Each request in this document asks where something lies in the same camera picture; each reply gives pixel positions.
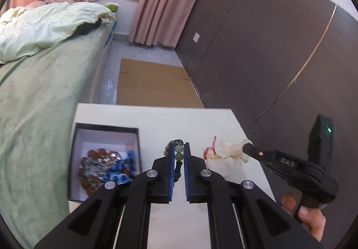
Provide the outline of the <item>right hand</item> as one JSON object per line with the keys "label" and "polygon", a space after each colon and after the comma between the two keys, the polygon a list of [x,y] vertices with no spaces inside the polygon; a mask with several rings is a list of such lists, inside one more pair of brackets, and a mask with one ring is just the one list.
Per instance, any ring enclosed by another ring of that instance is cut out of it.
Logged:
{"label": "right hand", "polygon": [[[282,209],[290,216],[294,215],[296,200],[291,194],[283,196],[281,199]],[[311,209],[301,206],[297,212],[298,218],[309,228],[309,233],[319,242],[323,238],[326,225],[326,217],[319,209]]]}

